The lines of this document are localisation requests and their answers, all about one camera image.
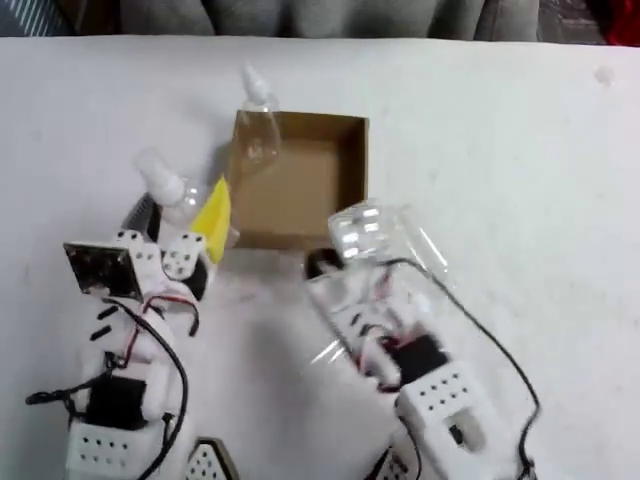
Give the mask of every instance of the bottle cap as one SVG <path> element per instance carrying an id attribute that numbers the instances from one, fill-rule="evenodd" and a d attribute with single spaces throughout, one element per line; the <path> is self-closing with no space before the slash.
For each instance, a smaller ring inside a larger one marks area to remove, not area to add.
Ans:
<path id="1" fill-rule="evenodd" d="M 184 180 L 167 167 L 155 148 L 145 149 L 136 155 L 134 164 L 158 205 L 172 207 L 184 197 Z"/>
<path id="2" fill-rule="evenodd" d="M 251 102 L 260 105 L 268 101 L 271 94 L 269 84 L 249 64 L 245 64 L 242 68 L 242 83 L 245 93 Z"/>

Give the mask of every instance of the yellow plastic piece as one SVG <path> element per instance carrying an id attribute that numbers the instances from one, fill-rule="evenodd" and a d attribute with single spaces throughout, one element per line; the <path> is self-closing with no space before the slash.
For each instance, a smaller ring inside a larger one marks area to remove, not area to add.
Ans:
<path id="1" fill-rule="evenodd" d="M 213 193 L 191 224 L 191 231 L 204 236 L 207 255 L 213 263 L 220 263 L 231 221 L 231 197 L 224 178 L 218 180 Z"/>

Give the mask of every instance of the open cardboard box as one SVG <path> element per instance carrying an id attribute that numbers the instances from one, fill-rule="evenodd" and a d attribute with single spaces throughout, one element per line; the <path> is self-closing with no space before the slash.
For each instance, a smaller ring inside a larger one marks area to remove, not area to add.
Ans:
<path id="1" fill-rule="evenodd" d="M 280 154 L 272 164 L 252 169 L 247 168 L 251 132 L 240 115 L 229 170 L 233 223 L 240 230 L 237 246 L 281 250 L 330 246 L 329 216 L 367 197 L 368 120 L 280 112 Z"/>

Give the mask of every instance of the white table surface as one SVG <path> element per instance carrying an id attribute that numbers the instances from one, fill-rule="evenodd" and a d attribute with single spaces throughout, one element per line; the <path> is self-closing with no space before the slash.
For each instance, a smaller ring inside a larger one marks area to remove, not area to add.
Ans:
<path id="1" fill-rule="evenodd" d="M 419 209 L 459 296 L 530 374 L 540 461 L 636 478 L 640 51 L 132 37 L 0 40 L 0 476 L 62 474 L 62 407 L 23 404 L 77 381 L 89 300 L 62 242 L 114 232 L 142 148 L 183 172 L 223 152 L 246 60 L 283 109 L 371 119 L 370 193 Z M 331 336 L 297 261 L 230 256 L 188 352 L 194 412 L 244 479 L 358 480 L 396 424 L 343 357 L 310 364 Z M 506 361 L 452 309 L 441 328 L 519 428 L 529 404 Z"/>

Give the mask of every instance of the clear plastic bottle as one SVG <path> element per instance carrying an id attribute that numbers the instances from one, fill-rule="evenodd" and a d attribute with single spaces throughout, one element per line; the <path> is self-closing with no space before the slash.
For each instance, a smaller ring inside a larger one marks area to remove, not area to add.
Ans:
<path id="1" fill-rule="evenodd" d="M 251 167 L 270 165 L 280 153 L 278 99 L 252 66 L 244 66 L 242 81 L 247 100 L 240 118 L 247 134 L 247 158 Z"/>
<path id="2" fill-rule="evenodd" d="M 171 170 L 154 148 L 136 155 L 134 164 L 151 197 L 163 207 L 163 219 L 175 227 L 188 229 L 207 201 L 211 189 Z"/>

